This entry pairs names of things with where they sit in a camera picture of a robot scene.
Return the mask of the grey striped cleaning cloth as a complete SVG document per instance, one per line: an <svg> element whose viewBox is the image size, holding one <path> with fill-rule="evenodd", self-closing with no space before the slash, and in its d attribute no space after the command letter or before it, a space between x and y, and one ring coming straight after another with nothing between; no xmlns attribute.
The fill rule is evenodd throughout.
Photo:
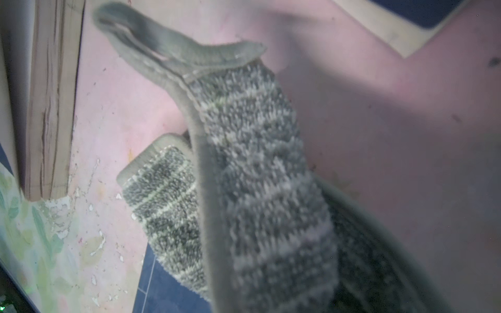
<svg viewBox="0 0 501 313"><path fill-rule="evenodd" d="M261 43L203 45L129 5L96 27L174 100L164 134L117 176L157 260L213 312L450 312L368 212L308 167Z"/></svg>

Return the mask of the blue book Mengxi notes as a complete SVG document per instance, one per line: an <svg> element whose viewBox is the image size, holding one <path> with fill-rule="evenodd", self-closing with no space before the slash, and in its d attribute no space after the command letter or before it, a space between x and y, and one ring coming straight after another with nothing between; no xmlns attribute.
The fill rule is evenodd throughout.
<svg viewBox="0 0 501 313"><path fill-rule="evenodd" d="M210 313L210 304L169 275L147 246L133 313Z"/></svg>

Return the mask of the blue book Shijing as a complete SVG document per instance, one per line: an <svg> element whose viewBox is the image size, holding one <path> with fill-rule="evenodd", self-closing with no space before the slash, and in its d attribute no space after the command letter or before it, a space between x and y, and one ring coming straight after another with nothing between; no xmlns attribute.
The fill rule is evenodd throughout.
<svg viewBox="0 0 501 313"><path fill-rule="evenodd" d="M85 1L2 1L1 51L25 197L65 197Z"/></svg>

